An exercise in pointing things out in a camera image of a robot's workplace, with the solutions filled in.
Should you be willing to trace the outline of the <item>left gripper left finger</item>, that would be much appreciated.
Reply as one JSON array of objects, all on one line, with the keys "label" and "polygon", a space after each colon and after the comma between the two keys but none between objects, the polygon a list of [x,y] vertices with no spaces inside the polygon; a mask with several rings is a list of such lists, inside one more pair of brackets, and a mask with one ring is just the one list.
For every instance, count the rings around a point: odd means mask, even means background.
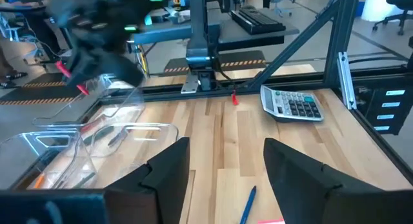
[{"label": "left gripper left finger", "polygon": [[105,222],[179,223],[189,166],[190,139],[182,137],[105,188]]}]

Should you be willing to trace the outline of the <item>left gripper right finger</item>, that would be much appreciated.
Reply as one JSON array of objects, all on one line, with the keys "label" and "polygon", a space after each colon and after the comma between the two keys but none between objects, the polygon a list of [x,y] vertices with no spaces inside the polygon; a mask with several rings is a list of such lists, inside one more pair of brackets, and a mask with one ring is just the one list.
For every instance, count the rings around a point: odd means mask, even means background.
[{"label": "left gripper right finger", "polygon": [[383,191],[273,138],[263,157],[286,223],[366,223],[368,197]]}]

